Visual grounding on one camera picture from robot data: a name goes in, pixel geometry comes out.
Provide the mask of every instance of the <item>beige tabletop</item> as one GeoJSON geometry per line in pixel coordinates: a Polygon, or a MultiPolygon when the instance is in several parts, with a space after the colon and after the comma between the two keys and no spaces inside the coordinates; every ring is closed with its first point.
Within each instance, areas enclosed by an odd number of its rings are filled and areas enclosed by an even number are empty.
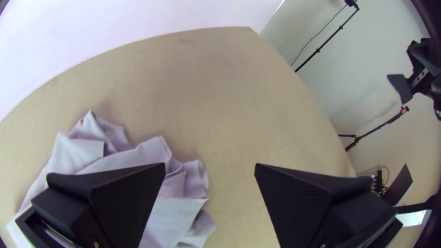
{"type": "Polygon", "coordinates": [[[0,122],[0,236],[47,161],[58,131],[89,109],[133,145],[162,135],[178,159],[201,159],[217,229],[206,248],[278,247],[256,162],[354,176],[335,130],[299,77],[249,28],[169,34],[63,72],[0,122]]]}

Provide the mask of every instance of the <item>white backdrop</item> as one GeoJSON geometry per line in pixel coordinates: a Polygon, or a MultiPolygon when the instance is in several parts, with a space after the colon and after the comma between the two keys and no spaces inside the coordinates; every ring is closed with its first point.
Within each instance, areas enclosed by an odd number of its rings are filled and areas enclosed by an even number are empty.
{"type": "Polygon", "coordinates": [[[10,0],[0,15],[0,120],[66,69],[137,40],[197,28],[260,33],[282,0],[10,0]]]}

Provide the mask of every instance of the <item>light purple cloth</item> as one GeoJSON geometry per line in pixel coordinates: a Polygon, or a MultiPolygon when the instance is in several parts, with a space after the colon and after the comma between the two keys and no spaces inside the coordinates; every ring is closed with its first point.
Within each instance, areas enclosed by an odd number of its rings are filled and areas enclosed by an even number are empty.
{"type": "Polygon", "coordinates": [[[212,219],[201,209],[208,200],[208,177],[202,163],[176,160],[160,136],[133,149],[122,127],[96,118],[92,112],[88,112],[68,135],[58,133],[51,157],[7,228],[18,247],[32,247],[15,219],[29,208],[32,198],[47,188],[45,179],[50,172],[87,174],[158,162],[165,163],[166,176],[139,247],[202,247],[215,230],[212,219]]]}

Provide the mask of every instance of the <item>tripod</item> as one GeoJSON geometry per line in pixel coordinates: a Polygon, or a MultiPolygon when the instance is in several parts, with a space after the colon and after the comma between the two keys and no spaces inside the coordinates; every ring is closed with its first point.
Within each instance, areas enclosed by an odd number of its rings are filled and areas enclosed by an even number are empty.
{"type": "Polygon", "coordinates": [[[354,13],[352,13],[352,15],[331,35],[331,37],[329,37],[319,48],[317,48],[316,49],[316,51],[313,53],[313,54],[311,54],[311,56],[309,56],[309,58],[307,58],[296,70],[295,70],[295,72],[298,72],[300,69],[302,69],[302,67],[304,66],[304,65],[306,65],[306,63],[308,63],[317,53],[319,53],[321,50],[322,50],[322,48],[332,39],[332,38],[334,38],[334,36],[338,33],[338,32],[340,32],[340,30],[342,30],[343,29],[343,27],[349,22],[349,20],[351,20],[352,19],[352,17],[354,17],[354,15],[355,14],[357,14],[357,12],[359,12],[360,11],[360,8],[358,7],[358,5],[355,3],[356,2],[356,0],[354,1],[354,0],[345,0],[345,2],[348,4],[348,6],[354,6],[355,7],[355,11],[354,11],[354,13]]]}
{"type": "Polygon", "coordinates": [[[384,122],[383,124],[381,124],[380,126],[370,130],[369,132],[363,134],[362,136],[357,136],[357,135],[339,135],[339,137],[346,137],[346,138],[354,138],[354,142],[352,142],[350,145],[348,145],[345,150],[348,152],[350,149],[352,149],[362,138],[368,136],[369,134],[372,134],[375,131],[380,130],[382,127],[386,126],[387,124],[391,124],[394,121],[398,120],[402,115],[404,115],[405,113],[409,112],[410,109],[405,106],[405,107],[401,107],[401,111],[396,114],[394,117],[390,118],[388,121],[384,122]]]}

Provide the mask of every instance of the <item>black cable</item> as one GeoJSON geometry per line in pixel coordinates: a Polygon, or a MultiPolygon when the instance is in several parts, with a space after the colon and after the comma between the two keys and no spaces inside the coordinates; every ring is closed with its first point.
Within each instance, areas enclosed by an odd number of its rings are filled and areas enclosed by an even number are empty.
{"type": "Polygon", "coordinates": [[[341,8],[341,10],[339,12],[337,12],[337,14],[335,14],[335,16],[320,30],[320,32],[318,32],[318,34],[316,34],[314,37],[312,37],[308,43],[302,48],[302,50],[300,51],[299,55],[297,55],[297,58],[295,58],[294,62],[291,64],[291,67],[294,65],[294,63],[297,61],[297,59],[300,57],[300,54],[302,54],[303,49],[305,49],[305,47],[315,38],[317,37],[336,17],[338,14],[340,14],[340,12],[342,12],[342,10],[344,8],[346,8],[347,5],[343,6],[343,8],[341,8]]]}
{"type": "Polygon", "coordinates": [[[386,170],[387,170],[387,179],[386,179],[386,182],[383,184],[384,186],[386,185],[386,183],[389,181],[389,168],[387,168],[386,166],[381,166],[380,167],[380,169],[382,169],[382,168],[386,168],[386,170]]]}

